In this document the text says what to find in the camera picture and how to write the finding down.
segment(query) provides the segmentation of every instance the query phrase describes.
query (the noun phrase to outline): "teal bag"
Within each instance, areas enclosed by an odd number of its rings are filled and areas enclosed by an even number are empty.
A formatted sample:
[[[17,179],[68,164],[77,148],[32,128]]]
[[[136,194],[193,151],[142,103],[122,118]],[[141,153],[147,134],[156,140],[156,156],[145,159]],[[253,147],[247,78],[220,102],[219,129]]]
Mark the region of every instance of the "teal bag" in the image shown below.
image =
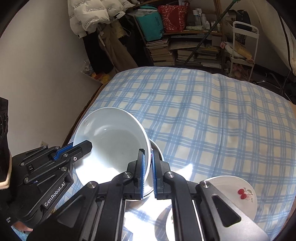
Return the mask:
[[[140,6],[140,8],[157,10],[157,8],[150,6]],[[136,19],[147,41],[153,41],[162,38],[164,28],[159,12],[151,13],[142,17],[136,17]]]

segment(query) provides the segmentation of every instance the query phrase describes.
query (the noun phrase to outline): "blue gripper pad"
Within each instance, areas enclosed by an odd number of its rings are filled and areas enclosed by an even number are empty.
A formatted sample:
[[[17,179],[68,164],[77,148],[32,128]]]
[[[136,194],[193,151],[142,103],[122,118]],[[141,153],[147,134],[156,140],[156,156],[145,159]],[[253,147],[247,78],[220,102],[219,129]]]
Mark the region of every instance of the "blue gripper pad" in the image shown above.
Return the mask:
[[[63,153],[65,153],[67,150],[71,149],[72,147],[73,147],[73,142],[70,143],[68,146],[65,146],[59,149],[56,153],[56,156],[54,157],[54,160],[56,161],[57,159],[59,159]]]
[[[157,196],[157,180],[156,180],[154,151],[152,151],[152,176],[153,176],[153,191],[154,191],[154,196],[156,197]]]
[[[141,166],[141,179],[140,179],[140,183],[141,183],[141,199],[143,199],[144,197],[144,182],[145,179],[145,155],[143,154],[143,161],[142,161],[142,166]]]

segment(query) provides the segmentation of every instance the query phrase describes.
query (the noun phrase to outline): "red bag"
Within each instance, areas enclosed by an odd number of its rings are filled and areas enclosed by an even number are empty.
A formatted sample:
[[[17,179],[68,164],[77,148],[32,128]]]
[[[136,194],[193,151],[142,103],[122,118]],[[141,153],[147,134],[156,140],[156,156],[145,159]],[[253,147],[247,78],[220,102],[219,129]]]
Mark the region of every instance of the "red bag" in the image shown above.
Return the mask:
[[[163,26],[167,33],[181,32],[186,26],[188,6],[162,5],[158,11],[163,19]]]

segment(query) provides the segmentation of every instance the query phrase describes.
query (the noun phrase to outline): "wooden bookshelf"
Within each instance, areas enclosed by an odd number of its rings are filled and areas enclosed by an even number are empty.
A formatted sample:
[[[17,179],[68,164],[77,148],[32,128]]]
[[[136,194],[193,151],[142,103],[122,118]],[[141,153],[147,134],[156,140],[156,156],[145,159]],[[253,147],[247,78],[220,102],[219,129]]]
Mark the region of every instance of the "wooden bookshelf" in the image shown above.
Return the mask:
[[[182,32],[164,33],[163,35],[175,35],[175,34],[206,34],[208,31],[197,31],[197,30],[183,30]],[[213,36],[222,36],[222,33],[211,32]]]
[[[135,8],[137,8],[137,7],[140,7],[140,6],[143,6],[143,5],[145,5],[145,4],[151,4],[151,3],[154,3],[154,2],[158,2],[158,1],[163,1],[163,0],[148,0],[148,1],[143,1],[142,3],[140,3],[140,4],[137,4],[137,5],[135,5],[135,6],[133,6],[133,7],[130,7],[128,10],[133,10],[133,9],[135,9]],[[213,10],[202,10],[202,13],[204,13],[204,14],[213,14],[213,15],[217,15],[217,11],[213,11]]]

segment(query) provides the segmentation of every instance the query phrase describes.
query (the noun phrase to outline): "metal rack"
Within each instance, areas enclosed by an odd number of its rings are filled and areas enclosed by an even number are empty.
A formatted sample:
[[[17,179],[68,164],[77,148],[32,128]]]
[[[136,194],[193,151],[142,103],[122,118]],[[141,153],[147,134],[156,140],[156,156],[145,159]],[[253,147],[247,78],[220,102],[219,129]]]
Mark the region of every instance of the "metal rack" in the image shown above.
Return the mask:
[[[247,30],[244,30],[244,29],[240,29],[240,28],[236,28],[235,27],[236,24],[246,25],[248,27],[251,27],[253,29],[256,29],[257,30],[257,33],[250,32],[250,31],[247,31]],[[233,63],[243,64],[243,65],[250,66],[250,67],[252,67],[251,72],[250,72],[250,75],[249,75],[249,79],[248,79],[248,82],[250,82],[250,79],[251,79],[251,76],[252,76],[252,73],[253,73],[253,69],[254,69],[254,66],[255,66],[255,59],[256,59],[256,54],[257,54],[257,49],[258,49],[258,40],[259,40],[259,31],[258,31],[258,28],[256,28],[253,25],[247,24],[247,23],[235,21],[232,24],[232,32],[233,32],[233,43],[232,43],[233,44],[233,48],[232,48],[232,55],[230,57],[230,59],[231,59],[230,75],[232,73]],[[249,36],[249,37],[252,37],[252,38],[255,38],[256,39],[256,48],[255,48],[255,54],[254,54],[254,59],[253,59],[254,62],[253,63],[248,63],[246,60],[243,60],[243,59],[234,58],[235,34],[243,34],[243,35],[246,35],[246,36]]]

